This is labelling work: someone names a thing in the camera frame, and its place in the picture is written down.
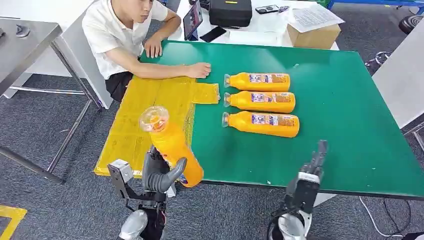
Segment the green mat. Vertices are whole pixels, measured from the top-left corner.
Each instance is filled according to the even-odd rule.
[[[319,140],[328,141],[321,190],[424,197],[424,174],[357,52],[201,42],[163,42],[164,65],[211,63],[198,82],[219,83],[221,101],[197,105],[192,150],[204,180],[285,187],[309,162]],[[224,74],[283,72],[296,96],[295,138],[222,128]]]

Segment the yellow cloth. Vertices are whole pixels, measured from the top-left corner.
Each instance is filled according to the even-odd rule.
[[[0,235],[0,240],[9,240],[12,237],[12,234],[25,214],[27,214],[26,209],[0,205],[0,217],[10,218],[9,224]]]
[[[109,176],[108,164],[116,159],[128,162],[135,178],[142,175],[146,152],[152,145],[150,136],[139,127],[141,114],[151,106],[163,106],[169,111],[170,121],[185,132],[188,145],[192,141],[195,105],[217,104],[218,84],[197,83],[194,78],[142,79],[129,82],[94,173]]]

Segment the cardboard box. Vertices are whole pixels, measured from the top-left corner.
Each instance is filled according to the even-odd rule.
[[[293,47],[298,48],[330,49],[340,31],[338,24],[306,32],[299,32],[290,24],[287,24],[287,32],[291,43]]]

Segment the gray carpet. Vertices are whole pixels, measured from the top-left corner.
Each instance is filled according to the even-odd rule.
[[[177,1],[169,1],[176,9]],[[346,21],[338,45],[357,50],[364,60],[383,49],[393,50],[405,35],[397,27],[407,8],[336,4],[333,11]],[[76,89],[67,77],[34,75],[28,87]],[[46,168],[66,132],[83,107],[83,96],[18,92],[0,98],[0,145],[9,147]],[[115,239],[129,214],[108,177],[92,170],[118,109],[116,103],[101,112],[90,108],[54,171],[66,179],[55,185],[9,159],[0,157],[0,204],[28,210],[14,240]],[[415,140],[407,138],[421,166],[424,156]],[[134,181],[137,189],[140,181]],[[282,199],[281,189],[200,184],[178,186],[178,196],[168,202],[167,239],[259,240],[265,238],[269,214]],[[395,226],[384,212],[381,198],[365,197],[377,225],[384,233]],[[405,224],[407,207],[389,199],[398,225]],[[409,201],[411,224],[405,233],[424,231],[424,202]],[[0,221],[3,227],[5,220]],[[374,230],[357,196],[338,195],[314,210],[310,240],[383,240]]]

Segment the white polo shirt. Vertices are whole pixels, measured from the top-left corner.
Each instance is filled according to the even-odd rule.
[[[127,71],[108,59],[105,52],[122,47],[135,57],[141,55],[150,22],[152,19],[163,21],[167,14],[167,7],[155,0],[147,19],[143,23],[134,23],[132,29],[129,29],[115,15],[111,0],[98,0],[87,9],[82,29],[104,79]]]

